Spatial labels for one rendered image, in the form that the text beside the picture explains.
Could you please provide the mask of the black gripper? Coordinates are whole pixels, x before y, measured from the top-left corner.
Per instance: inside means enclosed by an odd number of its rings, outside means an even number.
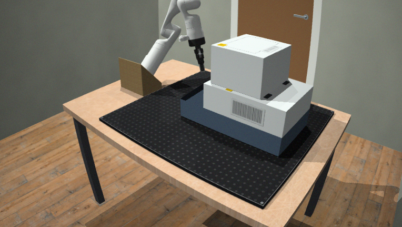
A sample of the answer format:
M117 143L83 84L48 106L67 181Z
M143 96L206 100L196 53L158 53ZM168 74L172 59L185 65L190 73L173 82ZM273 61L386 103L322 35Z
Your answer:
M199 63L199 68L200 72L205 72L205 67L204 67L204 54L203 54L203 48L201 48L201 45L205 44L205 38L198 38L194 40L188 40L189 46L190 47L196 47L196 50L194 50L196 59L198 60Z

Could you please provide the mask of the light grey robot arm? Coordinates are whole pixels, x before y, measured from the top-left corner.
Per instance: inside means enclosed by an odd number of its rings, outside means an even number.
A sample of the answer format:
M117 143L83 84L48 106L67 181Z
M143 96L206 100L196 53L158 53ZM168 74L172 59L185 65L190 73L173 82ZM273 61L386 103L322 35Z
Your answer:
M167 39L157 40L141 63L151 74L154 75L156 73L164 57L181 33L181 28L171 23L175 15L180 12L182 13L187 30L187 35L180 36L179 42L204 37L199 15L187 12L199 8L200 4L200 0L171 0L160 31L161 36Z

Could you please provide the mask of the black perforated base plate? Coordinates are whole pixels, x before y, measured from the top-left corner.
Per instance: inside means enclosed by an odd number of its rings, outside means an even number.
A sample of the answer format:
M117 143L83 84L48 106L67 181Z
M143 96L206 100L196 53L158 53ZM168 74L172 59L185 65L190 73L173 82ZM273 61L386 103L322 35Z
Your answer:
M180 99L210 81L210 73L195 73L99 120L174 166L263 209L308 153L334 111L310 104L307 125L275 156L180 115Z

